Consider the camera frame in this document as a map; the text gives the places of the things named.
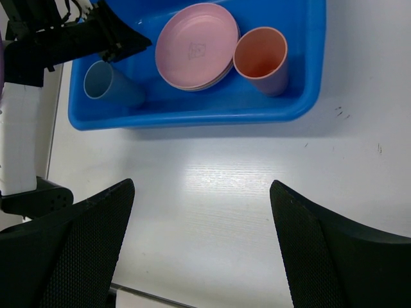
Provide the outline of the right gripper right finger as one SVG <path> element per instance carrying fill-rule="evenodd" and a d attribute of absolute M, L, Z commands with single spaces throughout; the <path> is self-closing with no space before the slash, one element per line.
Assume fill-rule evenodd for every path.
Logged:
<path fill-rule="evenodd" d="M 294 307 L 410 307 L 410 238 L 348 219 L 278 180 L 270 202 Z"/>

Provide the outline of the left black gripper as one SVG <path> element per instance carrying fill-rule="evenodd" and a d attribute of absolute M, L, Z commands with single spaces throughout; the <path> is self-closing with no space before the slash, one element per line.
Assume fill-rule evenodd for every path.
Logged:
<path fill-rule="evenodd" d="M 82 22 L 64 24 L 62 18 L 32 13 L 8 13 L 3 49 L 5 83 L 42 87 L 44 71 L 94 53 L 118 62 L 145 51 L 152 41 L 124 23 L 102 3 L 102 12 L 91 12 Z"/>

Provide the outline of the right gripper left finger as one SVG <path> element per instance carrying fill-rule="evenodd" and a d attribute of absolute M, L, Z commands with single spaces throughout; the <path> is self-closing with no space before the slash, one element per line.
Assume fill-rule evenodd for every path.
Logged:
<path fill-rule="evenodd" d="M 44 179 L 1 197 L 26 218 L 1 231 L 2 307 L 106 307 L 134 202 L 131 179 L 81 202 Z"/>

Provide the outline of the blue plastic cup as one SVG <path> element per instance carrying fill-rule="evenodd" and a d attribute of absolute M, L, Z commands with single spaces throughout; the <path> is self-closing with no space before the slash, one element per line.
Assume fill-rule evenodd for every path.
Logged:
<path fill-rule="evenodd" d="M 102 60 L 94 62 L 88 68 L 83 80 L 83 90 L 90 99 L 124 107 L 140 107 L 146 100 L 142 86 Z"/>

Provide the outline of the pink plastic plate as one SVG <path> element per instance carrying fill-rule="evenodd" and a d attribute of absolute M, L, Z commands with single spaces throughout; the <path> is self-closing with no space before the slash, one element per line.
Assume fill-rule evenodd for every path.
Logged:
<path fill-rule="evenodd" d="M 163 27 L 155 64 L 172 87 L 196 92 L 212 87 L 233 67 L 240 29 L 232 14 L 214 3 L 197 3 L 176 13 Z"/>

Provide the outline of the orange plastic cup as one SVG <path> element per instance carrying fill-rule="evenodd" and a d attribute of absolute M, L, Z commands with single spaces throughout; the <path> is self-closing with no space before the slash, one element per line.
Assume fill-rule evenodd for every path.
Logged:
<path fill-rule="evenodd" d="M 233 64 L 266 96 L 279 96 L 288 86 L 288 43 L 275 28 L 263 26 L 244 34 L 234 50 Z"/>

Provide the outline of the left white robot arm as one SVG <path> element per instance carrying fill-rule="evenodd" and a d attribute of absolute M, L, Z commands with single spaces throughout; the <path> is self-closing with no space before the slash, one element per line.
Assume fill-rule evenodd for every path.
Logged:
<path fill-rule="evenodd" d="M 35 142 L 44 73 L 97 54 L 118 62 L 151 40 L 126 25 L 105 1 L 76 6 L 75 20 L 54 1 L 3 1 L 1 37 L 1 210 L 35 219 L 72 205 L 72 192 L 36 175 Z"/>

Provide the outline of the blue plastic bin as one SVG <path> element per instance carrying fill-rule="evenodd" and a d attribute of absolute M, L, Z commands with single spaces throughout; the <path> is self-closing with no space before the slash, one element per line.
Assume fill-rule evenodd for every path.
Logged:
<path fill-rule="evenodd" d="M 168 85 L 155 65 L 155 49 L 115 63 L 116 69 L 146 91 L 139 108 L 90 99 L 83 90 L 88 68 L 97 55 L 75 60 L 71 69 L 68 118 L 78 130 L 153 128 L 287 122 L 308 112 L 316 103 L 322 79 L 326 40 L 325 1 L 222 1 L 240 31 L 270 26 L 287 39 L 290 81 L 285 92 L 267 97 L 235 70 L 216 85 L 198 92 L 184 92 Z"/>

